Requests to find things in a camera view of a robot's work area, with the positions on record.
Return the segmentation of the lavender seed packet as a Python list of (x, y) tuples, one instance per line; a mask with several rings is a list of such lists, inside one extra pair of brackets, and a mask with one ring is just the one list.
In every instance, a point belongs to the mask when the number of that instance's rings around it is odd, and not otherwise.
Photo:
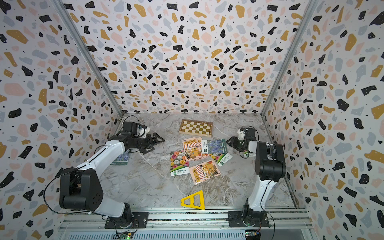
[(119, 165), (119, 166), (126, 166), (129, 162), (130, 159), (130, 152), (126, 151), (120, 156), (118, 156), (112, 163), (111, 165)]
[(225, 139), (202, 140), (201, 143), (203, 154), (226, 154), (228, 152)]

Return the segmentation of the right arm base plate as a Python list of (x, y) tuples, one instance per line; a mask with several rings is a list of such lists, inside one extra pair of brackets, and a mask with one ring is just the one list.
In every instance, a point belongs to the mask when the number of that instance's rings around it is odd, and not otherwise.
[(229, 211), (227, 221), (230, 228), (270, 227), (266, 212), (251, 211), (250, 213), (245, 213), (243, 211)]

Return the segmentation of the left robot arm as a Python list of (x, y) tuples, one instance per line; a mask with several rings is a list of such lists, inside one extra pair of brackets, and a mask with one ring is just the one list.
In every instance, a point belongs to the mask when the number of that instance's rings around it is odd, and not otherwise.
[(68, 215), (91, 213), (106, 217), (106, 229), (144, 229), (147, 212), (134, 213), (128, 203), (109, 198), (103, 191), (100, 177), (114, 160), (131, 150), (145, 155), (155, 145), (165, 142), (157, 133), (140, 123), (124, 122), (121, 129), (84, 163), (60, 170), (59, 205)]

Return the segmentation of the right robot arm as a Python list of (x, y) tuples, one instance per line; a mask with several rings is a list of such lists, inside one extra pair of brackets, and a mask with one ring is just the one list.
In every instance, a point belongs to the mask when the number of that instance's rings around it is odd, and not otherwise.
[(256, 128), (247, 127), (238, 130), (238, 136), (227, 140), (227, 144), (239, 151), (249, 153), (255, 159), (256, 183), (250, 197), (240, 212), (228, 212), (231, 228), (261, 227), (268, 222), (265, 209), (266, 201), (276, 183), (286, 175), (284, 147), (259, 141)]

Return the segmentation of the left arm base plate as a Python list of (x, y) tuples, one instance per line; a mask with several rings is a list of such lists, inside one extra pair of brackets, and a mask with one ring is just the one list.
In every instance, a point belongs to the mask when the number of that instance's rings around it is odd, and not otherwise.
[(145, 229), (148, 223), (149, 212), (133, 212), (119, 218), (108, 217), (105, 229), (134, 230)]

